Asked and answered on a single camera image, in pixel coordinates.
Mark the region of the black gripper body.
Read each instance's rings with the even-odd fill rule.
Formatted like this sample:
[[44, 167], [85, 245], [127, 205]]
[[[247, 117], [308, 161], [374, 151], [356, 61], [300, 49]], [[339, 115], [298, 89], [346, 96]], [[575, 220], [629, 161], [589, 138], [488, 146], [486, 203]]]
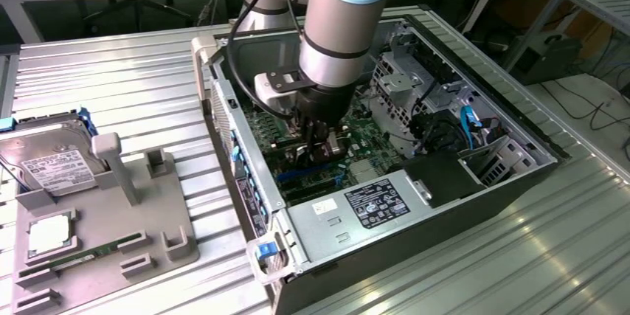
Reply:
[[347, 114], [355, 85], [332, 88], [312, 86], [296, 93], [296, 118], [299, 125], [322, 123], [336, 126]]

